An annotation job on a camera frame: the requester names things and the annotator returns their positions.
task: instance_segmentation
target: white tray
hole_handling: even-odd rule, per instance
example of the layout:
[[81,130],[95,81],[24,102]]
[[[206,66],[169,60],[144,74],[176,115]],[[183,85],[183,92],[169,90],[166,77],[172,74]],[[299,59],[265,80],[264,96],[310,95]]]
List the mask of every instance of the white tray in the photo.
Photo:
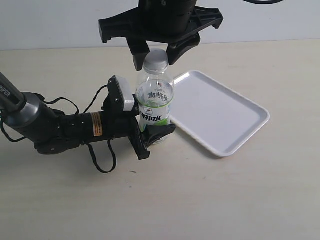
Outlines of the white tray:
[[199,71],[175,79],[171,120],[218,157],[234,154],[269,112]]

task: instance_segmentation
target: white wall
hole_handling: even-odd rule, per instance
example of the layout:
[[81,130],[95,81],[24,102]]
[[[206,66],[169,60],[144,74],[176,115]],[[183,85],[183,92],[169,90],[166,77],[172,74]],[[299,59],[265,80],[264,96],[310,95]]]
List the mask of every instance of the white wall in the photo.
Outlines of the white wall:
[[[126,46],[103,45],[98,20],[135,8],[138,0],[0,0],[0,50]],[[320,38],[320,0],[253,5],[242,0],[198,0],[220,8],[220,29],[201,32],[203,43]]]

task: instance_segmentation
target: table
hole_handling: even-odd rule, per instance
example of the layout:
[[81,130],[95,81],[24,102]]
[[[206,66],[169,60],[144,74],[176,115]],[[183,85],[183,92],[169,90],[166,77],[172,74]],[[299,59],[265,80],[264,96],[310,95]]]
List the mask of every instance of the table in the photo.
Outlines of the table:
[[[0,134],[1,239],[318,240],[319,56],[320,40],[203,44],[171,67],[174,76],[202,71],[270,111],[223,159],[177,130],[142,161],[127,139],[115,140],[118,166],[105,175],[86,147],[43,156]],[[0,51],[0,71],[21,91],[67,97],[81,110],[113,75],[132,91],[138,75],[127,47]],[[110,167],[107,144],[94,147]]]

